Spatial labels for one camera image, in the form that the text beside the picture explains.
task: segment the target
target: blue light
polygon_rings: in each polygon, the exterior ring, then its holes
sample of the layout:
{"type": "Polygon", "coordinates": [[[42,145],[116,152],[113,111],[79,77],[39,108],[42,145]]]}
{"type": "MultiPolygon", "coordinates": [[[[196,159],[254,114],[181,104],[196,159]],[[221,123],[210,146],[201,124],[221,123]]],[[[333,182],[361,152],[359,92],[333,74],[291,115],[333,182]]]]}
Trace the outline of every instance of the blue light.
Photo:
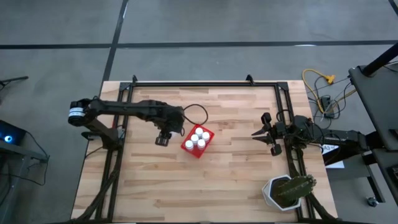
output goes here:
{"type": "Polygon", "coordinates": [[[12,137],[11,136],[6,136],[4,137],[5,142],[10,143],[12,141],[12,137]]]}

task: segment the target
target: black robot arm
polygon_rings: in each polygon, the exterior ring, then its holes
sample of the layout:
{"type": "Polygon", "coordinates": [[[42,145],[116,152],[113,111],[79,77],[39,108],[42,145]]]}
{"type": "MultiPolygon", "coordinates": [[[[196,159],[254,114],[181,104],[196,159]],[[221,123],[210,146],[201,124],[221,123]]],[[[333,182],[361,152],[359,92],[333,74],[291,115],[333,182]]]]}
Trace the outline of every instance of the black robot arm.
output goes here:
{"type": "Polygon", "coordinates": [[[155,144],[161,146],[168,145],[170,132],[181,133],[184,122],[184,111],[181,106],[170,106],[161,101],[142,100],[138,103],[126,103],[94,98],[71,102],[68,122],[76,127],[88,128],[90,132],[82,135],[89,140],[93,136],[99,136],[103,140],[105,149],[117,146],[119,134],[116,128],[107,128],[96,119],[101,114],[135,116],[153,122],[160,129],[155,144]]]}
{"type": "Polygon", "coordinates": [[[261,116],[263,127],[252,135],[266,134],[266,136],[253,137],[253,139],[272,144],[271,153],[277,156],[282,152],[276,139],[285,139],[292,149],[305,149],[307,144],[330,144],[339,147],[323,155],[325,165],[333,164],[363,151],[369,150],[365,135],[358,131],[339,131],[322,129],[311,118],[296,115],[292,124],[285,125],[283,121],[277,121],[271,125],[271,115],[264,113],[261,116]]]}

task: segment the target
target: red box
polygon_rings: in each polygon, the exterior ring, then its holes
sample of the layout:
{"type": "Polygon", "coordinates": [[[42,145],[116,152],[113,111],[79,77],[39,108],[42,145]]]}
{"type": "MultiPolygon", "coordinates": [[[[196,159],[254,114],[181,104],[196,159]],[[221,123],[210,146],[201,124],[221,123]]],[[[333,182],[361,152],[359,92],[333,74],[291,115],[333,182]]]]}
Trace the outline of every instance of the red box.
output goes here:
{"type": "Polygon", "coordinates": [[[207,128],[205,128],[205,127],[199,125],[199,124],[196,124],[196,125],[192,128],[192,130],[189,132],[189,134],[188,134],[187,137],[185,138],[184,142],[181,144],[181,148],[182,148],[183,150],[189,152],[190,154],[194,155],[196,158],[199,159],[199,158],[201,157],[201,155],[202,155],[202,154],[205,152],[205,150],[207,149],[207,146],[209,146],[209,144],[210,144],[211,140],[213,139],[214,135],[215,135],[215,134],[214,134],[213,132],[211,132],[209,129],[207,129],[207,128]],[[202,129],[203,129],[203,132],[208,132],[208,133],[210,134],[210,139],[209,139],[208,142],[206,142],[206,146],[205,146],[204,149],[199,149],[197,145],[194,145],[192,150],[188,150],[188,149],[185,147],[185,142],[188,141],[188,140],[191,140],[191,136],[192,136],[192,134],[195,134],[195,130],[196,130],[197,128],[202,128],[202,129]]]}

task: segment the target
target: white pot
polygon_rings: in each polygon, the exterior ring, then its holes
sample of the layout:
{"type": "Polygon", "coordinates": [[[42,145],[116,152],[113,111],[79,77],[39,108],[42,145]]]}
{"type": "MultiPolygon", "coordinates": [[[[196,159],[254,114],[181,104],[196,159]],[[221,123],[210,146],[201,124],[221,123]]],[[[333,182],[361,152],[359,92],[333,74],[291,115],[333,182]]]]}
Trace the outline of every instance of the white pot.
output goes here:
{"type": "Polygon", "coordinates": [[[271,185],[272,185],[273,181],[275,181],[275,180],[277,180],[277,179],[279,179],[279,178],[283,178],[283,177],[287,177],[287,178],[291,179],[291,177],[290,177],[289,175],[282,175],[282,176],[279,176],[279,177],[274,177],[274,178],[272,178],[272,179],[269,180],[268,183],[262,188],[262,195],[264,196],[264,198],[265,198],[265,200],[266,200],[266,202],[267,202],[267,204],[268,204],[269,206],[278,208],[278,209],[281,210],[281,211],[288,211],[288,210],[291,210],[291,209],[294,209],[294,208],[299,207],[299,206],[301,205],[301,198],[299,198],[299,199],[297,200],[296,204],[294,204],[293,206],[286,207],[286,208],[282,208],[282,207],[279,206],[279,205],[274,201],[274,199],[272,199],[272,197],[271,197],[271,185]]]}

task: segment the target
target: concrete floor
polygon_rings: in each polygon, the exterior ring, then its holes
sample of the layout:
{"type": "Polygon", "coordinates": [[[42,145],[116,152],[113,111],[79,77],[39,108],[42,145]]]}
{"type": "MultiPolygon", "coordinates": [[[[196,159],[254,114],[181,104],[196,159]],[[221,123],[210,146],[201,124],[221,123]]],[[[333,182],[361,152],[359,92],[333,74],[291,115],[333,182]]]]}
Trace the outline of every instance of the concrete floor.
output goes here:
{"type": "MultiPolygon", "coordinates": [[[[0,45],[109,44],[122,0],[0,0],[0,45]]],[[[130,1],[120,43],[186,41],[393,40],[398,17],[387,0],[130,1]]],[[[370,62],[390,45],[118,49],[110,80],[299,80],[314,68],[334,74],[370,62]]],[[[47,183],[25,183],[13,223],[68,220],[87,142],[67,123],[69,103],[97,95],[109,49],[0,50],[0,78],[28,75],[0,92],[0,117],[29,130],[51,155],[47,183]]],[[[316,75],[308,74],[309,83],[316,75]]],[[[345,81],[322,89],[337,95],[345,81]]],[[[331,129],[374,130],[358,95],[331,129]]],[[[398,207],[377,167],[387,200],[376,208],[366,179],[331,181],[339,217],[396,223],[398,207]]],[[[31,178],[41,178],[42,169],[31,178]]]]}

